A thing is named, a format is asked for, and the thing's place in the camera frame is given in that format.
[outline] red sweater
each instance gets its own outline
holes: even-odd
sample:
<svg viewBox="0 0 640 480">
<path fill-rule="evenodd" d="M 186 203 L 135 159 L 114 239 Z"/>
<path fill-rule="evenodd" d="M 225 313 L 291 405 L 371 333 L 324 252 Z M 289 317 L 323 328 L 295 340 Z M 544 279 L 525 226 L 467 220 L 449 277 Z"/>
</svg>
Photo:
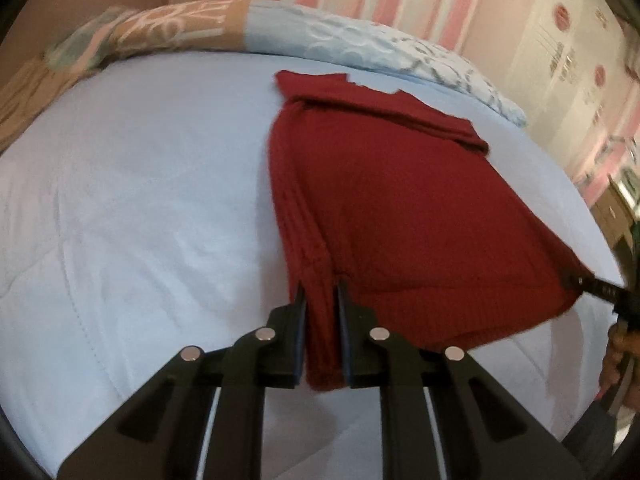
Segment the red sweater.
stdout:
<svg viewBox="0 0 640 480">
<path fill-rule="evenodd" d="M 414 345 L 464 349 L 531 328 L 590 274 L 486 160 L 471 122 L 345 74 L 276 75 L 270 177 L 292 292 L 308 297 L 307 377 L 342 381 L 333 288 Z"/>
</svg>

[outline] black plastic bracket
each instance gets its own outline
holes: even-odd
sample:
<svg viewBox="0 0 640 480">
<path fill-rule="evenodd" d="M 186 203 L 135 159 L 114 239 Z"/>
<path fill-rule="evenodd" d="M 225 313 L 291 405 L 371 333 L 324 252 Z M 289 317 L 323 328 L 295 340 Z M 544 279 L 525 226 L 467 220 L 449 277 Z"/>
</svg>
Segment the black plastic bracket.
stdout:
<svg viewBox="0 0 640 480">
<path fill-rule="evenodd" d="M 579 292 L 586 292 L 613 305 L 618 314 L 618 325 L 629 331 L 640 329 L 640 250 L 638 227 L 634 228 L 634 256 L 636 260 L 636 278 L 632 290 L 593 276 L 564 277 L 565 285 Z M 614 440 L 617 431 L 617 414 L 622 405 L 634 374 L 635 358 L 625 353 L 618 365 L 620 381 L 614 384 L 601 398 L 595 399 L 584 415 L 572 427 L 562 444 L 580 463 L 587 480 L 614 477 L 624 467 L 617 452 L 614 455 Z"/>
<path fill-rule="evenodd" d="M 337 303 L 347 384 L 380 387 L 385 480 L 440 477 L 436 426 L 450 480 L 584 479 L 575 458 L 466 352 L 415 348 L 351 303 L 343 283 Z"/>
<path fill-rule="evenodd" d="M 293 388 L 303 365 L 306 299 L 271 312 L 231 348 L 183 348 L 62 464 L 59 480 L 193 480 L 220 388 L 204 479 L 260 478 L 265 387 Z"/>
</svg>

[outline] light blue bedsheet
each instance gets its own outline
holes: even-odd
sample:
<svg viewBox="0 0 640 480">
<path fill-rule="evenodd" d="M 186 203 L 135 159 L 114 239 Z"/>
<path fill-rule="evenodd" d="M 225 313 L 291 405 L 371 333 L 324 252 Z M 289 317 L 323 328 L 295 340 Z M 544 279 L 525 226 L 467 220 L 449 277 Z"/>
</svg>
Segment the light blue bedsheet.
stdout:
<svg viewBox="0 0 640 480">
<path fill-rule="evenodd" d="M 116 63 L 64 94 L 0 158 L 0 404 L 49 472 L 180 348 L 228 346 L 287 302 L 266 158 L 279 70 L 347 72 L 469 118 L 532 211 L 620 282 L 569 179 L 467 95 L 283 56 Z M 610 320 L 584 297 L 473 355 L 563 436 L 596 394 Z M 265 480 L 382 478 L 374 390 L 269 391 L 264 429 Z"/>
</svg>

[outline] silver rivet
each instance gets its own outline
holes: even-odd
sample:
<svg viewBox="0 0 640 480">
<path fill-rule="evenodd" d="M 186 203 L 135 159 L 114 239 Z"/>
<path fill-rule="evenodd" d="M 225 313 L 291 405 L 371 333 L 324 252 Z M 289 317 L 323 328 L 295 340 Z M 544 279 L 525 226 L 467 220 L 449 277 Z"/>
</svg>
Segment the silver rivet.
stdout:
<svg viewBox="0 0 640 480">
<path fill-rule="evenodd" d="M 202 350 L 200 350 L 197 346 L 185 346 L 180 352 L 180 357 L 183 361 L 195 361 L 202 354 Z"/>
<path fill-rule="evenodd" d="M 260 341 L 271 341 L 274 337 L 276 337 L 276 331 L 273 328 L 269 328 L 268 326 L 263 326 L 255 331 L 255 336 Z"/>
<path fill-rule="evenodd" d="M 457 346 L 450 346 L 444 351 L 444 355 L 449 361 L 462 361 L 465 357 L 465 351 Z"/>
<path fill-rule="evenodd" d="M 373 341 L 386 341 L 389 339 L 389 330 L 382 326 L 377 326 L 369 330 L 369 337 L 373 339 Z"/>
</svg>

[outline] fabric fold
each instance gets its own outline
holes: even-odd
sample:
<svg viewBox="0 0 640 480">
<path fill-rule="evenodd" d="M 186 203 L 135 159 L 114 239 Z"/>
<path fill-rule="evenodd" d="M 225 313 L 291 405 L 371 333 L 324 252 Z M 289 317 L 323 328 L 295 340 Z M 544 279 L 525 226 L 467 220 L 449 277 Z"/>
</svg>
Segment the fabric fold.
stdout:
<svg viewBox="0 0 640 480">
<path fill-rule="evenodd" d="M 421 348 L 468 349 L 558 316 L 590 275 L 486 160 L 467 120 L 344 74 L 279 72 L 273 203 L 292 293 L 309 304 L 308 370 L 342 382 L 334 286 Z"/>
</svg>

